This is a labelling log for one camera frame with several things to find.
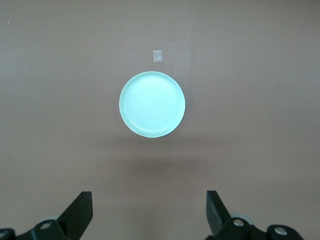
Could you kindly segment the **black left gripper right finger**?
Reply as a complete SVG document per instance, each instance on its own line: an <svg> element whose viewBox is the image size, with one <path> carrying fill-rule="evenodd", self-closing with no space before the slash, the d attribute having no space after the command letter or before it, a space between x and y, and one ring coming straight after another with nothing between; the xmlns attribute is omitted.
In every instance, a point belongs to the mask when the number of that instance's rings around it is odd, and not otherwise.
<svg viewBox="0 0 320 240"><path fill-rule="evenodd" d="M206 218L211 230L208 240L303 240L293 228L273 224L266 231L228 212L215 190L206 192Z"/></svg>

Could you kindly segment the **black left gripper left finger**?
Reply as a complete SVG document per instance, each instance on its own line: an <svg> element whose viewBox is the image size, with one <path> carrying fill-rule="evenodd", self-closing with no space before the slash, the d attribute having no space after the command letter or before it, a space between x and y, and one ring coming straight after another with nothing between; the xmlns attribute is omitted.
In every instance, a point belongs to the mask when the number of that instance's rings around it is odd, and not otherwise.
<svg viewBox="0 0 320 240"><path fill-rule="evenodd" d="M90 191L81 192L57 219L44 220L29 231L16 235L12 228L2 228L2 240L79 240L93 218Z"/></svg>

